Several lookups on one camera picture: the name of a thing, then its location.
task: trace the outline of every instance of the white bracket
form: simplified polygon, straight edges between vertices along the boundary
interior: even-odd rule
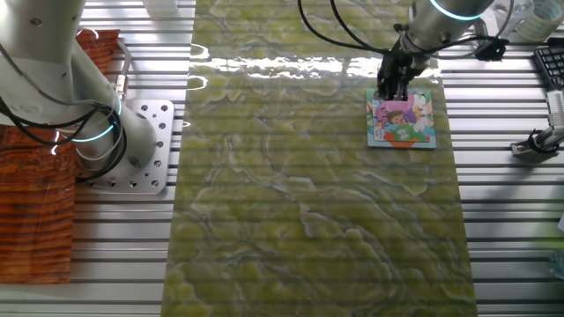
[[[94,180],[77,184],[77,194],[158,194],[167,185],[174,104],[168,100],[128,100],[127,104],[131,110],[146,117],[157,134],[151,161],[147,166],[140,168],[137,174],[125,179]]]

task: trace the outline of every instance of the cartoon character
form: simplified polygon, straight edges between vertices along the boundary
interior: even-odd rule
[[[413,110],[414,101],[415,99],[411,94],[408,96],[407,101],[381,100],[380,106],[374,107],[374,118],[377,119],[378,122],[385,124],[386,122],[388,122],[388,113],[401,111],[402,114],[406,114],[410,110]],[[404,118],[404,121],[411,122],[411,116],[409,114],[407,116],[408,118]]]
[[[415,124],[417,122],[417,115],[413,112],[413,109],[409,109],[404,113],[404,120],[410,124]]]
[[[426,127],[429,126],[429,121],[427,119],[427,115],[425,114],[425,111],[423,110],[423,108],[419,107],[419,106],[415,106],[415,108],[413,109],[413,112],[415,113],[415,116],[417,117],[417,122],[413,125],[413,129],[415,130],[415,132],[421,132]]]
[[[389,124],[404,124],[404,113],[402,111],[392,111],[386,115]]]

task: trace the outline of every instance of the green marble mat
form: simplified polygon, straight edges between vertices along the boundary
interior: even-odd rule
[[[314,26],[346,41],[326,0]],[[406,7],[339,1],[381,47]],[[198,0],[163,316],[475,316],[440,71],[435,151],[369,149],[380,59],[294,0]]]

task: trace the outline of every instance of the black cable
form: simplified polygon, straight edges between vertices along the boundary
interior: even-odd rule
[[[359,43],[363,48],[370,48],[371,50],[376,50],[377,48],[367,44],[365,41],[361,40],[358,36],[356,36],[356,34],[354,34],[354,32],[348,27],[348,25],[345,23],[345,21],[343,20],[343,18],[341,18],[341,15],[338,13],[337,10],[337,5],[335,4],[335,0],[330,0],[331,3],[331,9],[333,10],[333,14],[335,15],[335,18],[337,18],[338,23],[343,27],[343,29],[345,30],[345,32],[347,34],[349,34],[349,36],[355,40],[357,43]]]
[[[123,157],[125,156],[125,152],[127,151],[127,134],[125,130],[122,131],[122,123],[119,118],[119,115],[117,115],[116,113],[112,113],[110,117],[111,119],[110,118],[108,119],[111,121],[111,124],[114,127],[114,143],[119,141],[119,134],[122,133],[122,140],[123,140],[122,146],[117,146],[115,147],[115,149],[112,150],[112,152],[108,157],[108,164],[106,166],[102,167],[98,172],[93,173],[92,175],[86,178],[77,178],[77,183],[91,181],[100,178],[101,176],[104,176],[105,174],[113,170],[122,161]]]
[[[34,135],[33,133],[31,133],[26,127],[24,127],[24,125],[22,124],[22,122],[19,120],[19,118],[8,108],[8,106],[4,103],[3,100],[0,99],[0,110],[2,110],[2,113],[4,115],[6,115],[8,118],[10,118],[10,120],[14,123],[14,125],[16,127],[18,127],[18,129],[24,133],[26,136],[29,136],[30,138],[32,138],[34,141],[43,144],[43,145],[47,145],[47,146],[60,146],[60,145],[64,145],[67,144],[68,142],[73,141],[79,134],[80,132],[82,132],[82,130],[85,128],[86,124],[88,123],[88,121],[94,116],[94,114],[96,112],[90,112],[88,114],[88,116],[86,117],[86,120],[82,121],[82,123],[80,124],[80,126],[78,126],[77,130],[70,136],[68,136],[66,139],[64,139],[63,141],[60,142],[52,142],[52,141],[47,141],[47,140],[43,140],[40,137],[37,137],[36,135]],[[46,127],[45,125],[38,125],[37,128],[43,128],[43,129],[50,129],[48,127]]]
[[[16,115],[14,115],[14,117],[18,118],[18,120],[21,123],[24,123],[25,125],[28,125],[28,126],[33,127],[33,128],[62,129],[62,128],[69,128],[70,126],[75,125],[77,123],[81,123],[84,120],[90,120],[92,118],[93,114],[97,113],[98,111],[99,111],[99,109],[96,108],[96,109],[92,110],[91,112],[89,112],[89,113],[87,113],[87,114],[85,114],[85,115],[83,115],[83,116],[81,116],[81,117],[79,117],[79,118],[77,118],[73,121],[66,122],[66,123],[60,123],[60,124],[40,124],[40,123],[37,123],[37,122],[30,122],[30,121],[28,121],[28,120],[26,120],[22,117],[16,116]],[[5,115],[5,113],[2,111],[2,109],[0,109],[0,114]]]
[[[340,14],[338,13],[337,6],[335,5],[334,0],[331,0],[331,9],[333,10],[333,13],[335,14],[335,17],[337,18],[339,24],[345,29],[345,31],[349,34],[349,36],[351,36],[355,41],[357,41],[360,44],[360,46],[335,41],[335,40],[332,40],[332,39],[322,35],[321,33],[317,32],[317,30],[315,30],[314,27],[312,27],[311,24],[309,23],[309,21],[306,17],[306,14],[304,13],[301,0],[298,0],[298,10],[300,12],[301,19],[304,22],[304,24],[306,25],[306,27],[309,29],[309,31],[311,33],[313,33],[315,36],[317,36],[318,38],[320,38],[324,41],[327,41],[331,44],[338,45],[338,46],[341,46],[341,47],[344,47],[344,48],[354,48],[354,49],[366,50],[366,51],[375,52],[375,53],[382,54],[382,55],[393,55],[393,56],[398,56],[398,57],[401,57],[401,56],[414,57],[414,56],[423,56],[423,55],[433,54],[433,53],[436,53],[436,52],[443,50],[445,48],[451,48],[451,47],[458,46],[458,45],[461,45],[461,44],[464,44],[464,43],[467,43],[467,42],[471,42],[471,41],[488,40],[488,41],[508,42],[507,40],[502,40],[500,38],[493,37],[493,36],[476,35],[476,36],[472,36],[472,37],[462,39],[462,40],[459,40],[459,41],[454,41],[454,42],[439,46],[437,48],[431,48],[431,49],[422,50],[422,51],[419,51],[419,52],[414,52],[414,53],[392,52],[388,49],[374,48],[374,47],[368,45],[366,42],[359,39],[356,35],[354,35],[354,33],[351,31],[350,28],[348,28],[348,26],[346,25],[344,20],[341,18]]]
[[[531,148],[531,150],[540,153],[540,154],[554,154],[556,153],[559,149],[560,149],[560,145],[556,144],[554,146],[553,149],[551,150],[543,150],[541,149],[538,145],[537,142],[535,142],[535,138],[533,137],[534,135],[538,134],[539,132],[537,132],[536,129],[534,129],[530,134],[529,134],[529,138],[527,139],[527,144],[529,145],[529,147]]]
[[[301,20],[303,21],[303,23],[306,25],[306,27],[309,29],[309,31],[311,31],[311,33],[313,33],[318,38],[320,38],[324,41],[327,41],[331,44],[334,44],[334,45],[337,45],[337,46],[340,46],[340,47],[344,47],[344,48],[367,50],[366,48],[363,48],[362,46],[357,46],[357,45],[353,45],[353,44],[348,44],[348,43],[343,43],[343,42],[340,42],[340,41],[332,40],[332,39],[326,37],[325,35],[317,32],[317,30],[315,30],[314,27],[312,27],[309,24],[308,18],[306,18],[306,14],[303,11],[303,6],[301,5],[301,0],[298,0],[298,10],[300,11]]]

